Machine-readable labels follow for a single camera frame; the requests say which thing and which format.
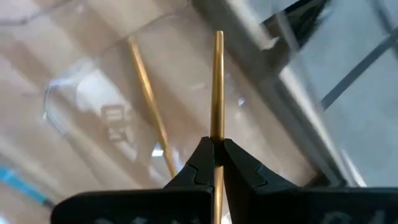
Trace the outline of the black corner bracket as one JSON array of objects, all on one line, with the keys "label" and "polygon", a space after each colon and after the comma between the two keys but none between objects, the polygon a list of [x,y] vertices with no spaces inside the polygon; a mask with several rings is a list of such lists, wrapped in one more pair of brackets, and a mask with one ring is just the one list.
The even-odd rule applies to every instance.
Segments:
[{"label": "black corner bracket", "polygon": [[261,24],[285,52],[302,48],[322,24],[330,0],[270,0],[271,14]]}]

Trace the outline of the black spoon blue handle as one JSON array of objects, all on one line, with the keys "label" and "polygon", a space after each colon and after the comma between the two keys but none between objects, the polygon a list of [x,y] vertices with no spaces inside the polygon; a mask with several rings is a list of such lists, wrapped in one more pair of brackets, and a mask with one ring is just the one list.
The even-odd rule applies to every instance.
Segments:
[{"label": "black spoon blue handle", "polygon": [[55,207],[55,203],[45,194],[37,190],[30,183],[22,179],[12,169],[4,165],[0,165],[0,182],[18,191],[20,194],[30,198],[32,201],[43,207],[46,207],[50,210]]}]

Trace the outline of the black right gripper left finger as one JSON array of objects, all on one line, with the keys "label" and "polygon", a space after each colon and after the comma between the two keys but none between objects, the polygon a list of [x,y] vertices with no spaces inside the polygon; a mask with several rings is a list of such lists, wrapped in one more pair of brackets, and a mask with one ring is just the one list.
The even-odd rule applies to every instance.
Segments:
[{"label": "black right gripper left finger", "polygon": [[83,192],[58,203],[51,224],[212,224],[214,144],[203,137],[161,189]]}]

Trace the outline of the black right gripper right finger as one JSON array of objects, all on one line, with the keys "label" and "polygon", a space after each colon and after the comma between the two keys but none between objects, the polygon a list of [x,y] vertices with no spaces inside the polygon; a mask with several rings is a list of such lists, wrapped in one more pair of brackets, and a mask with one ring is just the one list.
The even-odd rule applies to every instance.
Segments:
[{"label": "black right gripper right finger", "polygon": [[233,224],[398,224],[398,188],[299,187],[225,139]]}]

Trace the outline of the clear plastic bin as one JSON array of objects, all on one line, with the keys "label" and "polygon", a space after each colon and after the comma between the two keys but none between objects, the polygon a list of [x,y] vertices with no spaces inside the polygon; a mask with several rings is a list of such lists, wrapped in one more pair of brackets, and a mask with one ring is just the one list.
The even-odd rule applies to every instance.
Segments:
[{"label": "clear plastic bin", "polygon": [[190,0],[0,0],[0,162],[53,200],[170,179],[129,35],[181,169],[210,131],[213,34]]}]

